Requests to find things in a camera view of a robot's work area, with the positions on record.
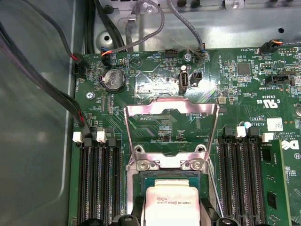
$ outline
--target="red wire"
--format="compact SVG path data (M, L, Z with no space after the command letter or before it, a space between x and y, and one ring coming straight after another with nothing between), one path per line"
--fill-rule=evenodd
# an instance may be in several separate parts
M77 57L75 57L73 54L71 55L71 58L72 58L73 60L78 60Z
M111 52L112 52L112 50L109 50L109 51L106 51L106 52L102 53L102 57L103 57L104 55L106 55L106 54L111 53Z
M79 111L79 117L80 117L80 120L81 120L82 122L85 121L84 117L81 115L81 111Z

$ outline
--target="wire harness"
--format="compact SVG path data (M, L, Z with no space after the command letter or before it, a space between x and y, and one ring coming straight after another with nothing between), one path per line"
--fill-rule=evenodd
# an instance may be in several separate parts
M2 23L0 22L0 49L8 57L8 59L34 84L40 87L55 101L62 105L71 113L79 127L82 129L84 136L90 134L89 126L83 116L83 112L78 102L68 94L58 90L49 83L36 69L29 63L14 41L7 34Z
M171 0L166 0L166 2L167 2L167 5L168 5L169 9L172 11L172 13L179 20L181 20L183 24L185 24L185 26L192 32L192 34L194 35L194 37L197 39L197 41L198 41L198 48L200 50L203 50L204 47L203 47L202 39L201 39L199 33L197 32L197 30L195 29L195 27L176 10L176 8L172 4Z
M128 44L128 45L126 45L124 47L120 47L120 48L116 48L116 49L113 49L113 50L106 51L106 52L102 53L102 56L104 56L106 54L109 54L109 53L121 52L121 51L123 51L125 49L132 48L134 46L140 45L141 43L145 42L147 39L149 39L149 38L151 38L151 37L159 34L162 31L162 29L164 27L164 23L165 23L164 12L162 11L162 9L156 3L154 3L151 0L138 0L136 2L136 5L139 6L141 2L146 2L146 3L152 5L153 7L155 7L158 10L158 12L161 15L161 24L160 24L160 27L156 31L154 31L153 33L146 35L145 37L143 37L142 39L140 39L138 41L135 41L135 42L133 42L131 44Z

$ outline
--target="black cable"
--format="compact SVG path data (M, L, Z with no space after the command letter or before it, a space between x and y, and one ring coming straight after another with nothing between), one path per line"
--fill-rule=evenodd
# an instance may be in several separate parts
M94 50L94 23L95 23L95 3L93 0L87 0L88 16L86 21L86 46L88 54L95 53Z
M87 24L88 24L88 20L89 20L89 2L90 2L90 0L86 0L86 3L85 3L85 6L86 6L86 12L85 12L85 36L84 36L84 48L85 48L84 53L85 54L88 53L88 49L87 49Z
M52 26L54 26L54 28L57 30L58 34L61 37L61 40L63 42L63 45L65 47L65 50L67 52L67 54L72 57L73 54L69 48L68 42L66 40L66 37L64 35L64 32L62 31L61 27L57 24L57 22L51 18L50 16L48 16L42 9L40 9L39 7L33 5L30 1L28 0L21 0L25 3L27 3L28 5L30 5L37 13L39 13L45 20L47 20Z
M121 48L125 46L124 41L121 37L121 34L115 24L111 21L111 19L106 15L106 13L103 10L103 7L99 3L99 0L94 0L98 16L102 20L106 30L108 31L110 37L112 38L112 42L114 45L114 48Z
M2 23L0 22L0 48L9 60L34 84L40 87L54 100L61 104L67 111L71 113L78 125L83 129L84 136L90 133L87 122L83 117L78 102L63 93L49 83L42 75L40 75L35 68L29 63L23 53L15 45L13 40L6 33Z

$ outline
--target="internal usb port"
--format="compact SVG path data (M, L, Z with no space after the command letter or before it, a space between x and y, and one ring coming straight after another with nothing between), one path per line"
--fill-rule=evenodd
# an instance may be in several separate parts
M187 72L180 73L180 85L182 87L188 87L188 74Z

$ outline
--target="chip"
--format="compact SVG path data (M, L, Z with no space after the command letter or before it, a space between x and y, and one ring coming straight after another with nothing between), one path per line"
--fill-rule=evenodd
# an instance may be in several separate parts
M238 69L238 74L251 74L250 71L250 64L245 63L245 64L237 64L237 69Z
M112 127L104 128L104 131L106 133L114 133L114 128L112 128Z
M227 98L226 97L218 97L218 103L220 105L224 105L227 103Z
M116 146L116 138L109 138L108 139L108 146L115 147Z
M271 156L271 150L269 147L264 147L262 149L262 159L264 161L271 161L272 160L272 156Z
M276 195L272 192L268 192L268 205L277 210Z

